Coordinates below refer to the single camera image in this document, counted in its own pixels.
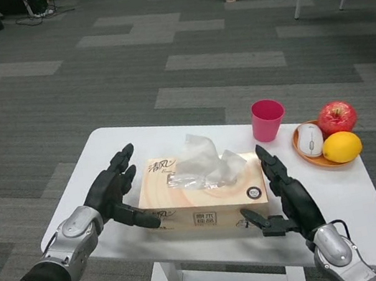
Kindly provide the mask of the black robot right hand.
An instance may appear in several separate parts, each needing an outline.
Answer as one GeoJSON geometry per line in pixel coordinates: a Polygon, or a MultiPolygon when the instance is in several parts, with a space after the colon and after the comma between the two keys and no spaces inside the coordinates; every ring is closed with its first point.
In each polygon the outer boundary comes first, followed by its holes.
{"type": "Polygon", "coordinates": [[[255,147],[255,153],[269,180],[271,192],[281,198],[285,214],[265,218],[252,210],[241,209],[241,215],[261,229],[263,236],[284,237],[287,232],[298,232],[304,239],[312,241],[316,229],[326,223],[316,202],[298,179],[288,175],[287,168],[277,156],[259,145],[255,147]]]}

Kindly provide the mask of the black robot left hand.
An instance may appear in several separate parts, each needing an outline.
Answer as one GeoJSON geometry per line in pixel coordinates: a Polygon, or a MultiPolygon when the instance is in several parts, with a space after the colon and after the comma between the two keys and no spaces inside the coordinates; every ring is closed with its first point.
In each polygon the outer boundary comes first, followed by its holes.
{"type": "Polygon", "coordinates": [[[94,180],[83,205],[100,213],[104,223],[112,219],[129,226],[156,229],[161,226],[157,216],[123,203],[136,175],[136,166],[129,164],[133,150],[129,143],[112,157],[109,167],[94,180]]]}

